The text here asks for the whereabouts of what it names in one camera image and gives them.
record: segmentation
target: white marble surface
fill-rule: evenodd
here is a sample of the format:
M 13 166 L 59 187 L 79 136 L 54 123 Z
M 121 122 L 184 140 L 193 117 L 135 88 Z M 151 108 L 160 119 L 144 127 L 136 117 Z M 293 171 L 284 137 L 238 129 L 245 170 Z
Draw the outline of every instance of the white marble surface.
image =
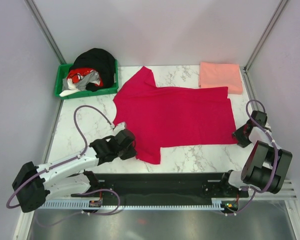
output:
M 141 66 L 120 67 L 119 85 L 128 81 Z M 174 86 L 198 88 L 199 66 L 148 66 L 153 71 L 158 87 Z M 229 94 L 236 128 L 248 119 L 245 111 L 249 100 L 243 84 L 243 94 Z M 60 118 L 54 133 L 54 139 L 48 158 L 53 162 L 73 154 L 84 147 L 84 142 L 76 130 L 73 113 L 81 105 L 92 105 L 101 110 L 111 121 L 116 116 L 114 94 L 68 99 L 63 102 Z M 88 143 L 111 133 L 109 124 L 93 109 L 83 108 L 78 112 L 77 121 Z M 95 173 L 190 173 L 190 172 L 226 172 L 241 170 L 252 146 L 241 148 L 237 145 L 194 145 L 161 148 L 161 164 L 152 165 L 136 158 L 115 159 L 94 167 Z

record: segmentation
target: pink cloth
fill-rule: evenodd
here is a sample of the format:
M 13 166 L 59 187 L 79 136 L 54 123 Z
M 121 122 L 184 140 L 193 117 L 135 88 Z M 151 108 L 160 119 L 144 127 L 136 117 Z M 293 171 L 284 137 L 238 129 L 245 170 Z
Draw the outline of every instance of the pink cloth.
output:
M 237 64 L 201 62 L 199 86 L 202 89 L 228 87 L 229 94 L 242 94 L 240 67 Z
M 156 87 L 152 71 L 139 70 L 114 98 L 115 125 L 126 122 L 135 135 L 137 158 L 160 163 L 160 148 L 236 144 L 226 87 Z

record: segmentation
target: folded pink towel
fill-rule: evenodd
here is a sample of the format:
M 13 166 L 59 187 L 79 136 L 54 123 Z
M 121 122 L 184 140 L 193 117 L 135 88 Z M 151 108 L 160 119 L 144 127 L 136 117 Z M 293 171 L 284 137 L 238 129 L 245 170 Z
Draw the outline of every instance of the folded pink towel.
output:
M 242 94 L 238 64 L 200 63 L 199 86 L 202 89 L 228 87 L 229 94 Z

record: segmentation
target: red t-shirt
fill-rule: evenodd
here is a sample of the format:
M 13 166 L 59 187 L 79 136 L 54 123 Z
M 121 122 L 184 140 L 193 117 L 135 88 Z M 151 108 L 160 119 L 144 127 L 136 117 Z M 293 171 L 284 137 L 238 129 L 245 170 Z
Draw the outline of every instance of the red t-shirt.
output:
M 152 71 L 143 67 L 113 101 L 113 123 L 126 122 L 142 161 L 160 164 L 160 148 L 237 143 L 227 87 L 156 87 Z

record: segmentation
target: white wall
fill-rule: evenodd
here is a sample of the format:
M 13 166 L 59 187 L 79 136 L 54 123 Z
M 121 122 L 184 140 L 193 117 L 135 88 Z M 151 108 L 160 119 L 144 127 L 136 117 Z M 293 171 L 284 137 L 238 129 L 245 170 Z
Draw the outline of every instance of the white wall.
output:
M 0 0 L 0 240 L 20 214 L 6 209 L 11 184 L 24 163 L 41 162 L 50 137 L 58 65 L 24 1 Z
M 68 63 L 103 48 L 121 66 L 244 66 L 280 0 L 34 0 Z
M 300 0 L 289 1 L 250 76 L 276 141 L 293 154 L 288 176 L 300 200 Z

